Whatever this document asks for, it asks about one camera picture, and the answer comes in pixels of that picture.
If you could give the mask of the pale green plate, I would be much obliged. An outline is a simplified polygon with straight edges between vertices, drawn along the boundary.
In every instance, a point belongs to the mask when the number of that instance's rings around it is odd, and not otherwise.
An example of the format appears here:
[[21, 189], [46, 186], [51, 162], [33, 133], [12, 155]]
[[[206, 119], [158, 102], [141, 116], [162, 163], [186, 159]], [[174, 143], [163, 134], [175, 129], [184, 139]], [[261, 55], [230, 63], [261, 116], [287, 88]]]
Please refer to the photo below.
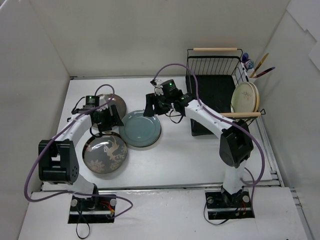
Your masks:
[[231, 111], [233, 113], [254, 113], [255, 105], [256, 94], [250, 82], [240, 83], [231, 97]]

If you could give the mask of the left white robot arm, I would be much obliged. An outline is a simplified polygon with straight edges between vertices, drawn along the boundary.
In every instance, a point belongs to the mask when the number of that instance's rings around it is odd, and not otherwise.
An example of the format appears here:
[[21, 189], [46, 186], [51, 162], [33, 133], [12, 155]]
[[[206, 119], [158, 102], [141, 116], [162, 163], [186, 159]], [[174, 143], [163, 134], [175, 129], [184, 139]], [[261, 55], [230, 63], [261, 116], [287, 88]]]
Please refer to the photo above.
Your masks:
[[85, 104], [75, 106], [63, 130], [50, 140], [38, 145], [38, 176], [42, 182], [63, 184], [61, 194], [71, 193], [87, 209], [94, 210], [100, 204], [98, 188], [80, 174], [76, 146], [84, 133], [96, 126], [100, 134], [122, 126], [117, 107], [109, 99], [97, 95], [83, 97]]

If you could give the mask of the cream and yellow plate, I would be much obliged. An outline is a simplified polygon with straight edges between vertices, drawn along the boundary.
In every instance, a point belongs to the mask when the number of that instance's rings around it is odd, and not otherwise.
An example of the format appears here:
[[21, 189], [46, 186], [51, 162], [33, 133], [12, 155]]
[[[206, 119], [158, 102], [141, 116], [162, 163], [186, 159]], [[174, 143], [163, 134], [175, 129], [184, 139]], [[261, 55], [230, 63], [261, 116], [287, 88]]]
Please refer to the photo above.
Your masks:
[[251, 84], [251, 86], [253, 87], [254, 89], [254, 92], [255, 92], [255, 109], [254, 109], [254, 112], [258, 112], [259, 111], [259, 106], [260, 106], [260, 93], [259, 93], [259, 90], [257, 88], [257, 86], [252, 83], [252, 82], [249, 82]]

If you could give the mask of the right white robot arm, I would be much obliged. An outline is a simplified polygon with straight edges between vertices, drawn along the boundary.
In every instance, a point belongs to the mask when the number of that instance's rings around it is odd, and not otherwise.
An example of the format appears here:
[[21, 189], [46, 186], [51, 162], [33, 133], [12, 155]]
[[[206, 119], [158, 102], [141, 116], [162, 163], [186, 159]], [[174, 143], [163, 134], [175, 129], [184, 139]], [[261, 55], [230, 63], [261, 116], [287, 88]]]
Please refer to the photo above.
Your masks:
[[233, 206], [242, 199], [244, 184], [241, 179], [245, 166], [253, 150], [252, 140], [239, 129], [247, 128], [246, 122], [233, 121], [207, 108], [191, 93], [183, 93], [173, 79], [161, 81], [153, 79], [154, 92], [146, 95], [143, 115], [152, 117], [164, 115], [171, 110], [200, 123], [219, 139], [219, 156], [226, 164], [221, 200]]

